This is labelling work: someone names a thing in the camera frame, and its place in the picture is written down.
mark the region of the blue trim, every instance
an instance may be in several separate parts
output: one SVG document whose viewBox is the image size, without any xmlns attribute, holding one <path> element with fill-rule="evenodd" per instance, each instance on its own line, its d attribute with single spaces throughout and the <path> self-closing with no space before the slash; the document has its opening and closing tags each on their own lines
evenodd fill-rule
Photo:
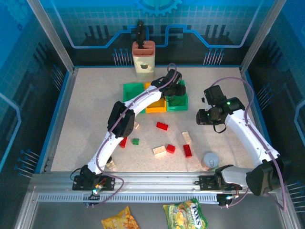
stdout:
<svg viewBox="0 0 305 229">
<path fill-rule="evenodd" d="M 252 84 L 252 81 L 251 81 L 251 79 L 250 79 L 250 75 L 249 75 L 248 70 L 245 72 L 245 76 L 246 76 L 246 78 L 247 78 L 248 83 L 249 83 L 250 86 L 253 88 L 253 84 Z M 269 137 L 269 134 L 268 134 L 268 131 L 267 131 L 267 127 L 266 127 L 266 124 L 265 124 L 265 121 L 264 121 L 264 118 L 263 118 L 263 114 L 262 114 L 261 108 L 259 107 L 259 104 L 258 104 L 258 100 L 257 100 L 256 94 L 254 94 L 254 106 L 255 106 L 255 108 L 256 108 L 257 115 L 258 115 L 259 121 L 260 121 L 260 123 L 261 123 L 262 129 L 263 129 L 263 133 L 264 133 L 264 136 L 265 136 L 265 139 L 266 139 L 266 141 L 267 141 L 270 145 L 272 145 L 272 144 L 271 144 L 270 137 Z"/>
<path fill-rule="evenodd" d="M 166 67 L 167 65 L 156 65 L 155 67 Z M 113 65 L 77 65 L 75 68 L 133 68 L 134 66 L 113 66 Z M 203 67 L 203 68 L 239 68 L 240 65 L 202 65 L 202 64 L 178 64 L 177 67 Z"/>
<path fill-rule="evenodd" d="M 58 113 L 59 107 L 61 105 L 63 93 L 66 89 L 69 77 L 70 77 L 70 75 L 69 75 L 69 72 L 67 71 L 67 73 L 65 75 L 65 80 L 63 81 L 63 84 L 62 84 L 62 87 L 61 87 L 61 92 L 59 94 L 59 97 L 58 97 L 58 100 L 57 100 L 57 103 L 56 103 L 56 106 L 55 106 L 55 110 L 54 110 L 53 117 L 52 117 L 49 129 L 48 129 L 48 132 L 47 132 L 47 136 L 46 136 L 46 139 L 44 140 L 44 144 L 43 144 L 43 147 L 42 147 L 42 150 L 41 150 L 39 161 L 38 161 L 36 169 L 35 169 L 35 173 L 40 173 L 44 158 L 46 156 L 46 152 L 47 152 L 48 144 L 49 144 L 49 141 L 50 141 L 50 138 L 51 138 L 51 134 L 53 132 L 53 128 L 54 128 L 54 125 L 55 125 L 55 120 L 56 120 L 56 117 L 57 117 L 57 113 Z"/>
<path fill-rule="evenodd" d="M 243 40 L 241 42 L 241 44 L 239 45 L 211 45 L 211 44 L 208 44 L 208 42 L 198 33 L 198 31 L 196 30 L 189 30 L 187 29 L 187 25 L 186 24 L 174 24 L 174 25 L 168 25 L 166 26 L 166 29 L 165 29 L 165 41 L 164 41 L 164 44 L 157 44 L 156 45 L 156 48 L 165 48 L 167 47 L 168 45 L 168 39 L 169 39 L 169 29 L 170 28 L 182 28 L 183 29 L 183 33 L 193 33 L 206 47 L 208 48 L 241 48 L 243 45 L 244 45 L 244 42 L 246 41 L 247 37 L 248 37 L 248 34 L 250 33 L 250 30 L 253 26 L 253 23 L 257 17 L 257 14 L 261 8 L 261 6 L 263 5 L 263 2 L 264 0 L 261 0 L 260 4 L 257 6 L 256 8 L 256 12 L 254 13 L 253 15 L 253 18 L 248 26 L 248 29 L 247 31 L 245 32 L 244 34 L 244 37 L 243 37 Z M 72 38 L 71 36 L 69 35 L 69 32 L 54 4 L 53 1 L 51 1 L 52 5 L 53 5 L 53 8 L 55 10 L 55 13 L 61 23 L 61 26 L 69 40 L 69 43 L 70 45 L 75 48 L 75 49 L 105 49 L 105 48 L 108 48 L 114 41 L 115 39 L 121 35 L 122 33 L 131 33 L 131 28 L 136 28 L 135 25 L 128 25 L 127 26 L 127 30 L 123 30 L 123 31 L 118 31 L 108 42 L 106 45 L 93 45 L 93 46 L 76 46 L 74 45 L 73 41 L 72 41 Z M 146 40 L 148 41 L 149 40 L 149 33 L 148 33 L 148 27 L 146 27 Z"/>
</svg>

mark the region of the red lego brick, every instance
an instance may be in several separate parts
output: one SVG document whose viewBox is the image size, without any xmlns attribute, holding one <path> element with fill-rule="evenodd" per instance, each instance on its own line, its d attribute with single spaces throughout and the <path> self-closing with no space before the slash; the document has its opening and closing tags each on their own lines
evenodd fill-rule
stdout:
<svg viewBox="0 0 305 229">
<path fill-rule="evenodd" d="M 173 154 L 175 152 L 175 150 L 176 150 L 176 147 L 174 147 L 173 145 L 170 145 L 170 144 L 167 145 L 167 148 L 166 148 L 167 152 Z"/>
<path fill-rule="evenodd" d="M 164 123 L 157 122 L 157 127 L 162 129 L 162 130 L 167 130 L 168 125 L 164 124 Z"/>
<path fill-rule="evenodd" d="M 184 145 L 183 149 L 184 149 L 184 154 L 185 154 L 186 158 L 192 157 L 192 152 L 191 152 L 191 148 L 189 145 Z"/>
<path fill-rule="evenodd" d="M 121 142 L 120 142 L 120 147 L 125 148 L 127 142 L 127 138 L 125 137 Z"/>
</svg>

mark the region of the white floor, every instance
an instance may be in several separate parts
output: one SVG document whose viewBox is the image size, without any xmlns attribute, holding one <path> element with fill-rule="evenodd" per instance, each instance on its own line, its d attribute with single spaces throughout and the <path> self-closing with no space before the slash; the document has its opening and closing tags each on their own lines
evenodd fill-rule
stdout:
<svg viewBox="0 0 305 229">
<path fill-rule="evenodd" d="M 202 171 L 201 160 L 210 151 L 219 156 L 220 166 L 252 168 L 249 155 L 233 131 L 227 129 L 217 134 L 212 126 L 196 124 L 196 113 L 204 108 L 203 91 L 217 79 L 240 77 L 239 69 L 179 67 L 178 71 L 186 83 L 188 111 L 139 114 L 136 122 L 140 127 L 128 137 L 126 148 L 118 146 L 112 154 L 117 171 Z M 166 67 L 156 68 L 156 78 L 164 75 Z M 52 171 L 73 171 L 88 163 L 105 136 L 114 103 L 122 101 L 123 84 L 139 81 L 133 68 L 79 69 Z M 219 84 L 227 98 L 237 97 L 245 106 L 248 104 L 241 82 L 227 80 Z M 168 131 L 156 128 L 157 122 L 168 124 Z M 185 158 L 183 153 L 184 131 L 189 132 L 193 141 L 191 158 Z M 132 145 L 133 138 L 140 139 L 139 146 Z M 155 157 L 153 149 L 167 144 L 176 146 L 176 152 Z"/>
</svg>

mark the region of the aluminum frame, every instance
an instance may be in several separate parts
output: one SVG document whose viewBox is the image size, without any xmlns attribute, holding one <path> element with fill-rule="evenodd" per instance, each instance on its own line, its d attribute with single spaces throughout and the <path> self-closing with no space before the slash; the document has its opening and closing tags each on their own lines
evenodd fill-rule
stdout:
<svg viewBox="0 0 305 229">
<path fill-rule="evenodd" d="M 130 172 L 111 172 L 111 174 L 122 177 L 125 180 L 125 185 L 120 193 L 137 196 L 141 194 L 179 194 L 179 195 L 199 195 L 204 196 L 212 193 L 232 193 L 226 192 L 211 192 L 200 191 L 199 185 L 194 182 L 199 179 L 201 175 L 212 175 L 213 172 L 146 172 L 146 173 L 130 173 Z M 121 181 L 117 181 L 115 189 L 121 185 Z M 15 226 L 15 229 L 29 229 L 32 222 L 34 222 L 35 209 L 39 202 L 44 202 L 39 198 L 41 194 L 90 194 L 90 191 L 73 191 L 72 181 L 70 180 L 70 173 L 67 172 L 52 172 L 45 174 L 34 174 L 28 187 L 28 192 L 24 198 L 20 214 Z M 271 192 L 277 201 L 282 201 L 281 191 L 279 189 Z M 300 229 L 298 217 L 294 210 L 293 203 L 287 196 L 287 211 L 281 211 L 281 216 L 286 229 Z M 54 202 L 71 202 L 70 200 L 62 199 Z"/>
<path fill-rule="evenodd" d="M 265 17 L 260 29 L 258 30 L 246 56 L 241 64 L 241 73 L 245 73 L 255 57 L 257 51 L 261 47 L 265 37 L 268 35 L 273 23 L 275 22 L 277 16 L 281 12 L 286 0 L 274 0 L 267 16 Z"/>
<path fill-rule="evenodd" d="M 48 38 L 50 39 L 54 49 L 56 50 L 57 54 L 59 55 L 61 61 L 67 68 L 69 73 L 74 72 L 74 64 L 67 53 L 65 47 L 63 46 L 61 39 L 59 38 L 55 28 L 53 27 L 46 11 L 44 10 L 43 6 L 41 5 L 39 0 L 27 0 L 28 4 L 30 5 L 31 9 L 33 10 L 36 18 L 38 19 L 40 25 L 42 26 L 43 30 L 47 34 Z"/>
</svg>

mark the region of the glass panel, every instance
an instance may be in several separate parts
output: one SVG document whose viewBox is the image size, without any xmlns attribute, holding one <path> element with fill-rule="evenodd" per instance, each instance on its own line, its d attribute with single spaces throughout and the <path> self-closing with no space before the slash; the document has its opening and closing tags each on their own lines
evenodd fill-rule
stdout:
<svg viewBox="0 0 305 229">
<path fill-rule="evenodd" d="M 25 0 L 0 4 L 0 221 L 13 228 L 66 69 Z"/>
<path fill-rule="evenodd" d="M 131 55 L 138 20 L 156 44 L 156 64 L 240 65 L 272 3 L 42 1 L 75 65 L 132 65 L 123 56 Z"/>
<path fill-rule="evenodd" d="M 302 186 L 305 184 L 304 11 L 301 0 L 287 0 L 248 69 L 273 147 L 293 162 L 289 182 L 300 180 Z M 302 195 L 298 190 L 293 192 L 294 197 Z M 296 205 L 304 206 L 303 200 L 304 197 L 295 199 L 301 202 Z"/>
</svg>

